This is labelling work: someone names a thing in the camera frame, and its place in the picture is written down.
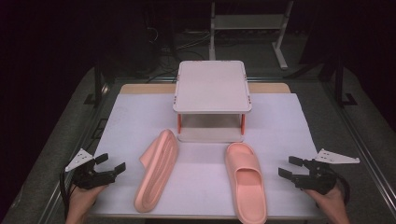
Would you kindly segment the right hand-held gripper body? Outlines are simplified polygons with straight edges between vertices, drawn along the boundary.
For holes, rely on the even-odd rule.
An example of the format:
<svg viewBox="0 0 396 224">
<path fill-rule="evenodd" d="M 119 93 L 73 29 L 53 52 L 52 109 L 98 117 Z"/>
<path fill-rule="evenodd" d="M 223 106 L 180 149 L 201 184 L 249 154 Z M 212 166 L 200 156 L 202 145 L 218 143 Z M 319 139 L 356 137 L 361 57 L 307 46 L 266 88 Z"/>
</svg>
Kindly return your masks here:
<svg viewBox="0 0 396 224">
<path fill-rule="evenodd" d="M 351 158 L 335 152 L 321 149 L 318 155 L 312 160 L 304 160 L 304 165 L 308 169 L 308 175 L 294 175 L 293 183 L 299 189 L 312 189 L 318 193 L 327 194 L 338 181 L 344 187 L 345 195 L 350 194 L 348 182 L 332 168 L 331 164 L 359 164 L 359 158 Z"/>
</svg>

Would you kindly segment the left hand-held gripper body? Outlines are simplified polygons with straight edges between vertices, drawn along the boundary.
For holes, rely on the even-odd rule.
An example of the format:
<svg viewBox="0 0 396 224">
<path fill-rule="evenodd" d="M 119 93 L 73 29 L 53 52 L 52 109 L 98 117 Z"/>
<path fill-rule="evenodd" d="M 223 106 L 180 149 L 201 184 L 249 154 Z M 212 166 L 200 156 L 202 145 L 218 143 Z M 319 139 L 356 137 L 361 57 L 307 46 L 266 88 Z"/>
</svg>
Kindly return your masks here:
<svg viewBox="0 0 396 224">
<path fill-rule="evenodd" d="M 96 172 L 95 157 L 81 148 L 77 155 L 65 166 L 66 172 L 73 171 L 72 182 L 81 189 L 93 189 L 114 183 L 114 171 Z"/>
</svg>

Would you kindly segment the pink slipper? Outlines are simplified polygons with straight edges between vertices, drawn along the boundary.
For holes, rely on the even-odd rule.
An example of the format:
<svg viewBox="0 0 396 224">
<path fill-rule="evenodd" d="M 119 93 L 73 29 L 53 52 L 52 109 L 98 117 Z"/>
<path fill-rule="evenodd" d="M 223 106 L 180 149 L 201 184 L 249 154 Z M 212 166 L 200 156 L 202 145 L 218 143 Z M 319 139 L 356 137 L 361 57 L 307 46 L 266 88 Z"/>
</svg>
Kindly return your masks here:
<svg viewBox="0 0 396 224">
<path fill-rule="evenodd" d="M 226 149 L 225 164 L 238 219 L 243 224 L 264 224 L 266 196 L 262 169 L 254 150 L 245 143 L 232 143 Z"/>
<path fill-rule="evenodd" d="M 163 130 L 139 158 L 145 173 L 134 196 L 134 208 L 139 213 L 154 209 L 178 157 L 178 143 L 170 130 Z"/>
</svg>

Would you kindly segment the white two-tier shoe rack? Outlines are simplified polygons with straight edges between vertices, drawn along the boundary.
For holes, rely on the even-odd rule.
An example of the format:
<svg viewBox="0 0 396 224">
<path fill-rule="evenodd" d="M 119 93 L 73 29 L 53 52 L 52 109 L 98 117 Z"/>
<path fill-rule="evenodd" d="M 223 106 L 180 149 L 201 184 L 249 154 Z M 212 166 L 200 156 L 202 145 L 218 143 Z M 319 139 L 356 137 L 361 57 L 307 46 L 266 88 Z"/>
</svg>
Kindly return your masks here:
<svg viewBox="0 0 396 224">
<path fill-rule="evenodd" d="M 182 142 L 244 140 L 252 109 L 245 66 L 240 61 L 185 61 L 179 65 L 173 102 Z"/>
</svg>

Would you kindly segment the person's left hand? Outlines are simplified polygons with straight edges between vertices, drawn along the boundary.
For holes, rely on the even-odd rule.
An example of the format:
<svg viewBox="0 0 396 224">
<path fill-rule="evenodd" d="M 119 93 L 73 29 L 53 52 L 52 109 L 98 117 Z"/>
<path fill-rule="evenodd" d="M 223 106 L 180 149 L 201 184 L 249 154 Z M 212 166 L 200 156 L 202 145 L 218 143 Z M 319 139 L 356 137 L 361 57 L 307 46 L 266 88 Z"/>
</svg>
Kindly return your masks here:
<svg viewBox="0 0 396 224">
<path fill-rule="evenodd" d="M 106 188 L 100 186 L 93 189 L 81 189 L 73 185 L 71 188 L 71 196 L 69 198 L 68 218 L 83 217 L 94 205 L 96 198 Z"/>
</svg>

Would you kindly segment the person's right hand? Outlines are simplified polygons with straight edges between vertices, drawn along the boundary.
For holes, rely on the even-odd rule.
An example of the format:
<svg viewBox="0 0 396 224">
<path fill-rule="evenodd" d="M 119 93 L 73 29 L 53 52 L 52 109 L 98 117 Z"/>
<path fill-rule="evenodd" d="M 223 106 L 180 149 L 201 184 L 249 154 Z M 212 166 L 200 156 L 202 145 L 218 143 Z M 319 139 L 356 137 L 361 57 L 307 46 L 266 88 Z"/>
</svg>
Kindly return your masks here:
<svg viewBox="0 0 396 224">
<path fill-rule="evenodd" d="M 318 204 L 318 207 L 328 217 L 336 217 L 346 212 L 342 191 L 337 185 L 325 195 L 312 189 L 305 189 L 304 192 Z"/>
</svg>

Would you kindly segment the black metal stand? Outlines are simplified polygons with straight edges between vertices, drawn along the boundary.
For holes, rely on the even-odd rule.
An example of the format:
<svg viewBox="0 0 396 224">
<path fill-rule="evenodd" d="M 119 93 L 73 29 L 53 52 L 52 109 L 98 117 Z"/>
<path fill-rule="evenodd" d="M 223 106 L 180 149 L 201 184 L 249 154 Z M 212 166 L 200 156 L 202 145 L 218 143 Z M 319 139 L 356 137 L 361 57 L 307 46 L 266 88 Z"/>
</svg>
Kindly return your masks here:
<svg viewBox="0 0 396 224">
<path fill-rule="evenodd" d="M 89 94 L 85 101 L 85 105 L 92 105 L 97 108 L 103 101 L 106 95 L 106 88 L 112 82 L 112 76 L 109 70 L 109 63 L 107 60 L 98 60 L 93 68 L 94 91 Z"/>
<path fill-rule="evenodd" d="M 319 73 L 319 80 L 330 82 L 334 79 L 333 95 L 335 102 L 340 106 L 357 105 L 351 93 L 343 92 L 344 84 L 344 64 L 340 55 L 330 55 L 324 62 Z"/>
</svg>

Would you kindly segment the metal frame rail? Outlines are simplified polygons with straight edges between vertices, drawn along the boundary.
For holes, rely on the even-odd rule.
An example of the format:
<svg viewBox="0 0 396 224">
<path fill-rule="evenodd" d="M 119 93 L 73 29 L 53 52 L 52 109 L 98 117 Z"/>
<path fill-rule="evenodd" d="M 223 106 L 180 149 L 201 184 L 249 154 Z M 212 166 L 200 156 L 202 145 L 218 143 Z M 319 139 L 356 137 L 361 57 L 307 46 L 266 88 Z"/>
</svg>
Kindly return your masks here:
<svg viewBox="0 0 396 224">
<path fill-rule="evenodd" d="M 55 180 L 51 182 L 49 199 L 40 212 L 37 224 L 64 222 L 63 195 L 68 192 L 73 176 L 73 171 L 66 172 L 64 168 L 81 148 L 94 152 L 104 130 L 106 122 L 101 118 L 101 104 L 97 108 L 84 104 L 86 97 L 93 91 L 93 85 L 78 87 L 50 138 L 53 142 L 45 148 L 49 155 L 40 162 L 47 163 L 45 171 L 54 173 Z"/>
<path fill-rule="evenodd" d="M 380 170 L 380 167 L 373 158 L 372 153 L 369 151 L 369 148 L 364 143 L 362 136 L 358 132 L 357 127 L 347 113 L 346 108 L 344 106 L 340 106 L 340 104 L 336 102 L 335 93 L 333 92 L 332 86 L 329 83 L 322 83 L 321 86 L 330 98 L 332 105 L 335 107 L 339 117 L 346 126 L 355 143 L 355 146 L 357 147 L 361 161 L 365 164 L 368 173 L 374 180 L 379 193 L 381 194 L 384 202 L 387 204 L 393 218 L 396 220 L 396 192 Z"/>
</svg>

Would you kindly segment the white metal desk frame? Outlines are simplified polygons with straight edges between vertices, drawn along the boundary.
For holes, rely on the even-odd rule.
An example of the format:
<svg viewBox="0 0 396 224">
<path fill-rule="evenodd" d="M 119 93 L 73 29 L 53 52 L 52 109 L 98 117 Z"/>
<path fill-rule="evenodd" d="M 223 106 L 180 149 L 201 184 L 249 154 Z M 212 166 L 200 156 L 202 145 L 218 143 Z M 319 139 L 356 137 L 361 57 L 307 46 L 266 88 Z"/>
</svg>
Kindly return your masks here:
<svg viewBox="0 0 396 224">
<path fill-rule="evenodd" d="M 216 13 L 216 3 L 211 3 L 210 16 L 210 39 L 209 60 L 216 60 L 215 34 L 216 31 L 225 30 L 277 30 L 278 37 L 272 43 L 279 67 L 287 70 L 289 67 L 281 50 L 283 38 L 290 19 L 290 13 L 294 0 L 288 0 L 286 9 L 282 14 L 258 14 L 258 15 L 221 15 Z"/>
</svg>

